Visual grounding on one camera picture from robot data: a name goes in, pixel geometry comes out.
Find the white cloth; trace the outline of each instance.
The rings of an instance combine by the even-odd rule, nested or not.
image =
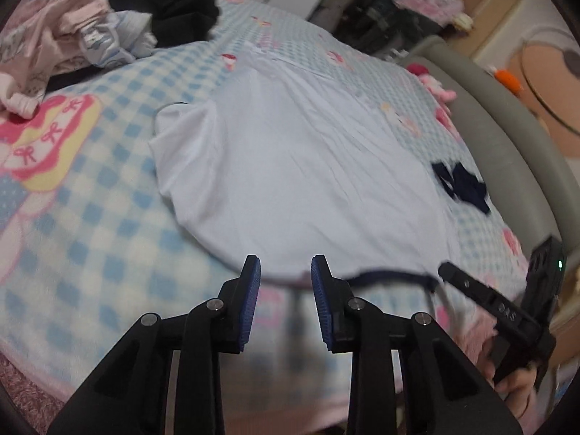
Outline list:
[[[151,19],[137,11],[109,13],[80,30],[80,48],[92,65],[108,69],[149,57],[157,44]]]
[[[162,109],[151,147],[178,222],[238,269],[269,278],[387,267],[432,273],[459,257],[434,178],[366,98],[269,55],[242,53],[210,99]]]

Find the human hand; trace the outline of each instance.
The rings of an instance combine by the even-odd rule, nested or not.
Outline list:
[[[519,419],[528,407],[530,395],[534,390],[537,369],[535,365],[520,368],[494,385],[495,366],[489,359],[489,352],[493,346],[493,338],[483,344],[477,359],[477,368],[496,392],[507,394],[505,403],[516,419]]]

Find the silver screw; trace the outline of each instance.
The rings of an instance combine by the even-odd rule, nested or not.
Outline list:
[[[157,322],[157,316],[155,314],[145,314],[141,316],[141,325],[149,327]]]
[[[206,306],[210,311],[219,311],[223,307],[223,301],[221,299],[210,299]]]
[[[349,301],[349,307],[355,311],[360,311],[361,309],[364,309],[365,303],[363,299],[360,298],[352,298]]]
[[[433,319],[430,315],[428,315],[427,312],[417,312],[415,315],[415,320],[421,325],[429,325]]]

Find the navy blue cloth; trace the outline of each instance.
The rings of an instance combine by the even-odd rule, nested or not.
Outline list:
[[[387,283],[390,281],[401,281],[404,283],[414,283],[424,287],[430,293],[435,292],[435,287],[439,280],[432,275],[417,273],[399,272],[396,270],[370,270],[361,273],[354,278],[345,278],[351,287],[365,287],[377,283]]]
[[[450,197],[473,204],[485,215],[489,214],[489,206],[485,202],[487,196],[485,183],[479,181],[474,174],[469,173],[461,165],[461,162],[455,164],[451,173],[442,162],[432,163],[431,167],[439,179],[439,183]]]

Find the pink sleeve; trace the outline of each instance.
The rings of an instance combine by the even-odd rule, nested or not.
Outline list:
[[[540,417],[538,416],[536,391],[532,391],[528,399],[528,407],[518,419],[524,435],[532,435],[540,427]]]

